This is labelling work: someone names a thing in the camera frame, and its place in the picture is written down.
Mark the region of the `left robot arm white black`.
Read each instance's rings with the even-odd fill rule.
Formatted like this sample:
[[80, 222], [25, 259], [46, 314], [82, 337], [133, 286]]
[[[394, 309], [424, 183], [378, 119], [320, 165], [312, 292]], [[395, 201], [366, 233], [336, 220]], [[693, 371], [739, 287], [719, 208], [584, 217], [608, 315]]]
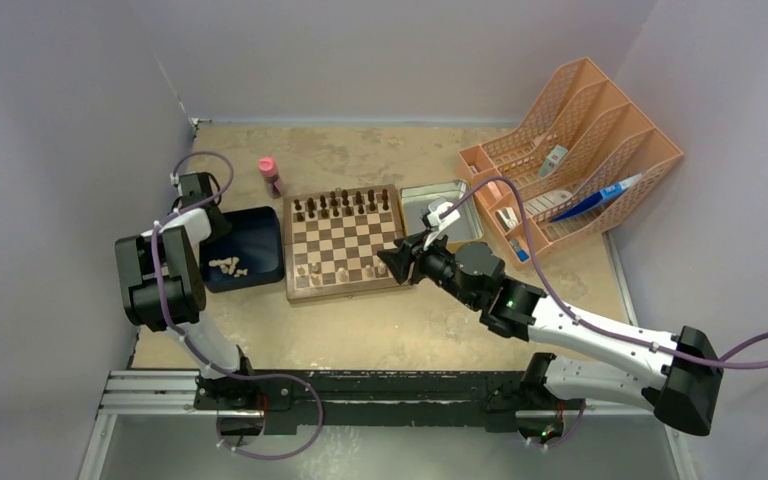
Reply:
[[169, 336], [197, 362], [203, 401], [244, 409], [257, 399], [258, 382], [239, 346], [208, 317], [198, 262], [203, 242], [230, 232], [212, 198], [218, 181], [195, 173], [175, 178], [173, 185], [179, 196], [164, 223], [115, 242], [123, 309], [130, 323]]

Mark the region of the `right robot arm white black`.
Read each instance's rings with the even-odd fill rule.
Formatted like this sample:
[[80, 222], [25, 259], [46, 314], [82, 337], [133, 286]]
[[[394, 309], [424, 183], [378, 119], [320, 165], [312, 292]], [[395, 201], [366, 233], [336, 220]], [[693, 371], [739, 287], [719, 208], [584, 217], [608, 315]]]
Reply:
[[431, 281], [503, 338], [585, 355], [583, 361], [552, 355], [532, 361], [521, 381], [529, 404], [598, 399], [650, 411], [690, 435], [710, 434], [723, 370], [704, 332], [643, 329], [556, 303], [543, 289], [509, 276], [484, 242], [450, 252], [445, 238], [426, 246], [413, 235], [377, 257], [397, 283]]

